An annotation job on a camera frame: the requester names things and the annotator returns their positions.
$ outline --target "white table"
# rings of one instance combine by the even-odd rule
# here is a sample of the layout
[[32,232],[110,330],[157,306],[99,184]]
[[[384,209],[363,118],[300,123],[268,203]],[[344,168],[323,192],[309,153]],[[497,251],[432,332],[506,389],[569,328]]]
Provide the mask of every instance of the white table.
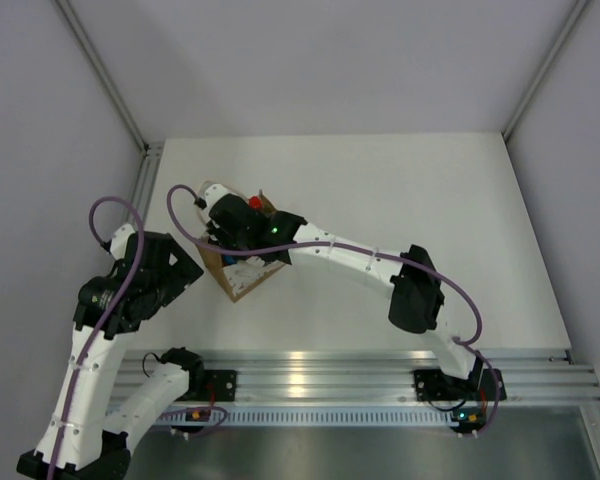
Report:
[[[499,134],[247,137],[166,143],[147,228],[167,231],[198,261],[172,225],[168,189],[205,180],[247,195],[258,189],[282,210],[381,249],[425,247],[436,268],[473,296],[487,349],[570,348],[563,320]],[[203,232],[184,192],[175,209]],[[475,320],[448,287],[441,314],[464,337]],[[417,351],[415,335],[393,327],[389,304],[326,270],[287,266],[233,304],[204,275],[145,322],[137,349],[186,346],[257,352]]]

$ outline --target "red object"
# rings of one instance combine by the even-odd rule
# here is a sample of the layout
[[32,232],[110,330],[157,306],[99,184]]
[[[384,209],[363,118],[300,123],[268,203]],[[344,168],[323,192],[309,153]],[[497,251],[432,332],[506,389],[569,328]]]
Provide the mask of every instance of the red object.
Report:
[[256,210],[262,210],[264,205],[262,204],[262,200],[257,195],[254,195],[249,199],[249,206],[251,208],[255,208]]

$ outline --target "white wall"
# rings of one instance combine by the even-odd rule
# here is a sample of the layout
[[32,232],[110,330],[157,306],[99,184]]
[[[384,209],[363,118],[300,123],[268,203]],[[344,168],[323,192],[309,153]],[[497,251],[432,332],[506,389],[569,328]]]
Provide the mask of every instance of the white wall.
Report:
[[600,377],[600,0],[510,152],[575,352]]
[[142,131],[500,131],[574,0],[75,0]]
[[[0,479],[56,400],[78,288],[108,266],[87,227],[139,157],[48,0],[0,0]],[[122,215],[103,208],[109,232]]]

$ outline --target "gray floor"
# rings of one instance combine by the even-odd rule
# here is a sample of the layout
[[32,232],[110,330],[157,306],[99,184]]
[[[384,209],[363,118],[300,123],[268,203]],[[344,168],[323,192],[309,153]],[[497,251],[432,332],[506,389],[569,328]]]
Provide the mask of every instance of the gray floor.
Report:
[[600,478],[577,410],[502,409],[478,440],[405,428],[227,428],[145,437],[128,480]]

